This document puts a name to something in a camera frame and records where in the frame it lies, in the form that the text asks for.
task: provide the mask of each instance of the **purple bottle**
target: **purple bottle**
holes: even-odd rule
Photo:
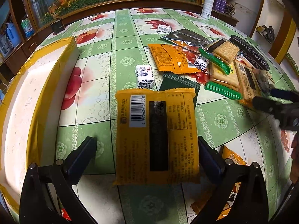
[[[219,12],[224,13],[224,10],[226,8],[226,4],[227,4],[226,0],[221,1]]]
[[[222,0],[215,0],[214,10],[219,11]]]

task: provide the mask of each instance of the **table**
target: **table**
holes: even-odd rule
[[[49,35],[39,46],[75,36],[80,56],[71,76],[60,115],[56,158],[66,158],[86,136],[95,136],[95,160],[87,167],[75,193],[98,223],[189,223],[195,213],[190,205],[209,186],[201,184],[115,186],[115,140],[117,90],[135,88],[135,66],[150,64],[159,90],[162,73],[150,54],[149,43],[159,40],[157,23],[174,30],[189,29],[207,38],[240,36],[257,48],[270,66],[277,88],[295,89],[278,63],[251,38],[224,22],[205,20],[198,14],[171,9],[124,9],[75,22]],[[265,178],[269,214],[272,216],[290,185],[292,131],[280,130],[278,122],[236,101],[200,87],[195,108],[198,134],[212,148],[222,145],[240,155],[247,164],[260,164]]]

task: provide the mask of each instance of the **barcode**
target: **barcode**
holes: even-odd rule
[[[188,61],[188,67],[189,68],[196,68],[195,65],[190,61]]]
[[[131,95],[130,127],[146,127],[145,95]]]
[[[239,64],[240,70],[245,72],[244,67],[242,65]]]

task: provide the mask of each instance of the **human hand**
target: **human hand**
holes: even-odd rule
[[[298,143],[298,133],[295,134],[294,140],[291,147],[293,148],[292,152],[292,168],[290,173],[290,180],[295,184],[298,182],[299,178],[299,143]]]

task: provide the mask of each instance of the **small black box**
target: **small black box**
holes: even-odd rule
[[[54,23],[52,23],[51,28],[55,35],[60,33],[61,31],[64,31],[64,29],[65,29],[64,24],[61,19],[58,19]]]

